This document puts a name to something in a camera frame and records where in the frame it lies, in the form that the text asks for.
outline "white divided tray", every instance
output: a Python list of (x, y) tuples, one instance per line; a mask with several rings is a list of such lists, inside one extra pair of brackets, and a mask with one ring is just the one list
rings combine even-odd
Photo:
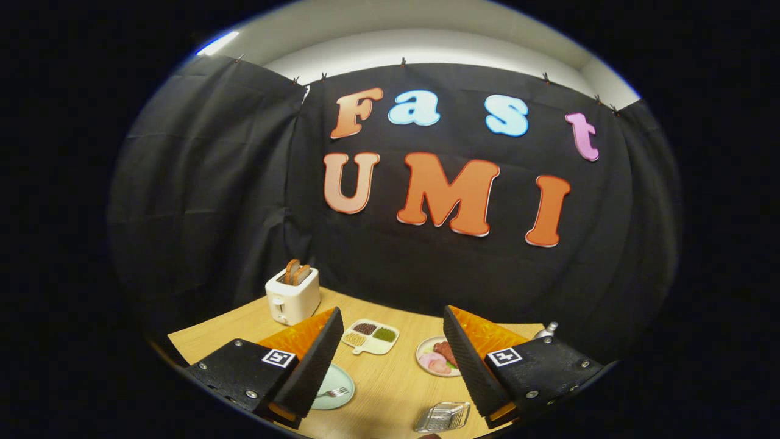
[[(354, 330), (354, 328), (361, 323), (374, 325), (375, 328), (370, 332), (370, 334), (364, 334)], [(390, 330), (395, 334), (393, 341), (384, 341), (374, 337), (374, 334), (381, 328)], [(390, 352), (390, 348), (392, 348), (398, 341), (399, 335), (400, 332), (398, 332), (398, 330), (394, 327), (369, 319), (360, 319), (350, 325), (348, 330), (344, 331), (344, 334), (342, 335), (342, 343), (352, 346), (354, 348), (352, 353), (355, 355), (359, 355), (361, 352), (369, 352), (375, 355), (384, 355)]]

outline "letter u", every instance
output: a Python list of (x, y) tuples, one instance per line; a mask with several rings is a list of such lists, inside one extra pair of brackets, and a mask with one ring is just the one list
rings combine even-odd
[(357, 188), (351, 198), (345, 197), (341, 192), (341, 178), (344, 165), (349, 161), (349, 156), (342, 153), (332, 153), (324, 157), (325, 163), (325, 201), (336, 212), (354, 214), (365, 209), (368, 197), (371, 195), (371, 178), (374, 165), (379, 163), (379, 154), (374, 152), (361, 152), (355, 155), (357, 164)]

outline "ceiling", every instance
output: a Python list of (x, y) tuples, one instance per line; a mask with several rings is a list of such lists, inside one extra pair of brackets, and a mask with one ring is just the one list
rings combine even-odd
[(507, 41), (581, 70), (592, 55), (546, 25), (486, 0), (302, 0), (236, 25), (221, 55), (266, 65), (311, 45), (377, 30), (455, 30)]

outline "light blue letter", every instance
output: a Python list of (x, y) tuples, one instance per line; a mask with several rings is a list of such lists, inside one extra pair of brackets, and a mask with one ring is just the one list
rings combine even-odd
[(437, 123), (441, 115), (436, 112), (438, 97), (427, 90), (412, 90), (402, 93), (395, 98), (398, 104), (390, 109), (388, 118), (396, 125), (416, 123), (422, 127), (429, 127)]
[(485, 118), (490, 131), (519, 137), (528, 131), (528, 107), (522, 99), (492, 95), (485, 99), (485, 109), (491, 114)]

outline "letter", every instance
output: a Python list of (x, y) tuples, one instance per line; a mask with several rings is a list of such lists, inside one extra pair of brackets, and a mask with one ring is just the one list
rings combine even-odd
[(528, 106), (522, 99), (491, 95), (485, 99), (485, 109), (491, 114), (485, 118), (490, 131), (512, 137), (520, 137), (528, 131)]
[(537, 247), (555, 247), (560, 241), (558, 221), (561, 219), (563, 197), (572, 187), (568, 181), (552, 175), (537, 177), (537, 186), (541, 190), (539, 211), (534, 228), (526, 234), (526, 242)]
[(591, 162), (598, 160), (598, 150), (590, 146), (590, 135), (596, 134), (596, 129), (585, 120), (581, 112), (566, 115), (566, 122), (574, 127), (574, 146), (584, 159)]
[(436, 155), (412, 152), (404, 162), (411, 169), (411, 176), (406, 206), (396, 215), (398, 221), (415, 226), (425, 224), (423, 200), (427, 199), (431, 220), (439, 227), (460, 203), (458, 215), (449, 222), (450, 229), (459, 234), (488, 235), (488, 201), (493, 179), (501, 171), (498, 165), (487, 160), (471, 160), (450, 184)]
[(360, 116), (360, 120), (368, 119), (371, 115), (371, 100), (378, 101), (384, 95), (381, 88), (375, 87), (339, 98), (336, 101), (339, 104), (339, 119), (331, 132), (331, 139), (358, 134), (363, 126), (357, 122), (357, 117)]
[(407, 125), (414, 122), (421, 127), (437, 123), (441, 115), (436, 112), (438, 97), (427, 90), (412, 90), (395, 98), (398, 104), (390, 109), (388, 118), (396, 125)]
[(379, 154), (361, 152), (355, 155), (357, 163), (357, 185), (355, 195), (347, 198), (341, 193), (341, 177), (343, 166), (349, 161), (347, 154), (333, 153), (324, 157), (325, 163), (325, 201), (336, 212), (354, 214), (365, 209), (368, 197), (371, 195), (371, 178), (374, 165), (379, 163)]

